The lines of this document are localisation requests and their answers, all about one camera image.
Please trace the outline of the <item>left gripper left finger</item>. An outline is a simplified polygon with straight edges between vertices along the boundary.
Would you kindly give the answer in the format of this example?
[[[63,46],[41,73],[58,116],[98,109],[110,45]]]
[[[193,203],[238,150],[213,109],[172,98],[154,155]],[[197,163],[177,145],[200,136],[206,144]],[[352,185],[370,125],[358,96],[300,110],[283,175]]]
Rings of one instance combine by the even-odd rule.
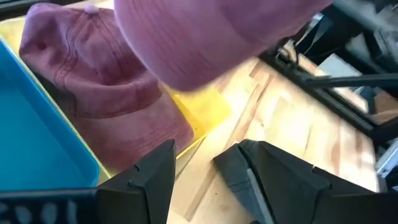
[[[166,224],[175,141],[92,189],[0,192],[0,224]]]

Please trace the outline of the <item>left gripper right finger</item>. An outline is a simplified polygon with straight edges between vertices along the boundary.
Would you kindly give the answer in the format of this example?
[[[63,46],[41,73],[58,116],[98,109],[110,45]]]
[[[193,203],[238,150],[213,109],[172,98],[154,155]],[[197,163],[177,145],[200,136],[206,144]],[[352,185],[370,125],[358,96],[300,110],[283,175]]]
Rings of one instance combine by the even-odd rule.
[[[398,193],[375,193],[265,141],[213,159],[251,224],[398,224]]]

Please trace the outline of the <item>dark red baseball cap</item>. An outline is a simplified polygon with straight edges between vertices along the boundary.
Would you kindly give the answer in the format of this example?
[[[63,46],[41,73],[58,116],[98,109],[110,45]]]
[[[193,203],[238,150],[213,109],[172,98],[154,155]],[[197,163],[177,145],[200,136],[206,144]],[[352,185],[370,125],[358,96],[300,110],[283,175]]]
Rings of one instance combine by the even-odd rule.
[[[168,139],[177,152],[193,140],[189,122],[134,55],[112,9],[34,4],[19,55],[111,171],[127,169]]]

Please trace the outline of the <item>yellow plastic bin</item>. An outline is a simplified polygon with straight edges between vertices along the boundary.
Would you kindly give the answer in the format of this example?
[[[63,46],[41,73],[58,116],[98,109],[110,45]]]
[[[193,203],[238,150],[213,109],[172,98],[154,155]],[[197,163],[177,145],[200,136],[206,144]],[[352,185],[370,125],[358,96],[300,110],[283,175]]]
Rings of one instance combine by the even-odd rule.
[[[25,19],[23,17],[1,21],[0,41],[10,51],[11,55],[16,59],[17,64],[22,67],[22,70],[27,72],[27,76],[31,78],[34,85],[39,88],[39,95],[50,103],[55,114],[61,117],[61,121],[72,130],[76,137],[79,137],[80,135],[77,134],[76,130],[66,119],[66,116],[60,111],[60,108],[47,90],[17,53],[24,23]],[[231,108],[225,98],[213,87],[208,87],[194,93],[179,93],[170,88],[167,91],[186,120],[190,123],[194,132],[191,145],[177,156],[176,176],[179,176],[207,135],[230,116]]]

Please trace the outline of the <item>blue plastic bin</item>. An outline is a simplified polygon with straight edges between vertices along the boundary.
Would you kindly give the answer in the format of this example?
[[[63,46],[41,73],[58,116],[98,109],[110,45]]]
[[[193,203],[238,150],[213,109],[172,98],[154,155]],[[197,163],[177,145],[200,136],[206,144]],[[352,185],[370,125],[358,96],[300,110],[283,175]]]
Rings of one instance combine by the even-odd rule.
[[[0,41],[0,191],[94,187],[99,167]]]

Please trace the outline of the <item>black table frame rail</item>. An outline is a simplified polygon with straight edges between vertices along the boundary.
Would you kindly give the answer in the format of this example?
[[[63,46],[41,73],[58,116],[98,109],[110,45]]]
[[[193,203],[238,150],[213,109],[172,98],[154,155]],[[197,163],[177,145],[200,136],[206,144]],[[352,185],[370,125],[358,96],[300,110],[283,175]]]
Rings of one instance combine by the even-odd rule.
[[[298,62],[294,62],[288,55],[273,57],[263,53],[259,56],[259,59],[374,142],[382,144],[398,138],[398,116],[377,124],[370,115],[343,98],[342,94],[337,93],[334,88],[317,88],[306,84],[303,78],[312,78],[315,75],[299,65]]]

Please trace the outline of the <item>black frame strut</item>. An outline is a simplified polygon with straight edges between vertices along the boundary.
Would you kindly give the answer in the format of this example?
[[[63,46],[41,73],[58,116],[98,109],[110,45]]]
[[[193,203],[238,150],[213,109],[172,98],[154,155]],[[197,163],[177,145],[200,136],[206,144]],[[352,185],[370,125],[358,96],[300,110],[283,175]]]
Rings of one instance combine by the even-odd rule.
[[[303,78],[303,81],[317,88],[335,87],[398,87],[398,73],[382,73],[372,75],[362,75],[355,77],[331,77],[320,76]]]

